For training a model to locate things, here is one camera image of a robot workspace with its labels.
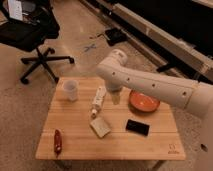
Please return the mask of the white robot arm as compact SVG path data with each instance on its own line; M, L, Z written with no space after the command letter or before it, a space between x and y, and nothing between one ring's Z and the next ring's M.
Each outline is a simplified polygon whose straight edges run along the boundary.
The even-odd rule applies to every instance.
M144 72L125 66L128 56L112 50L96 69L109 92L123 87L136 90L202 120L200 147L194 171L213 171L213 85L196 80Z

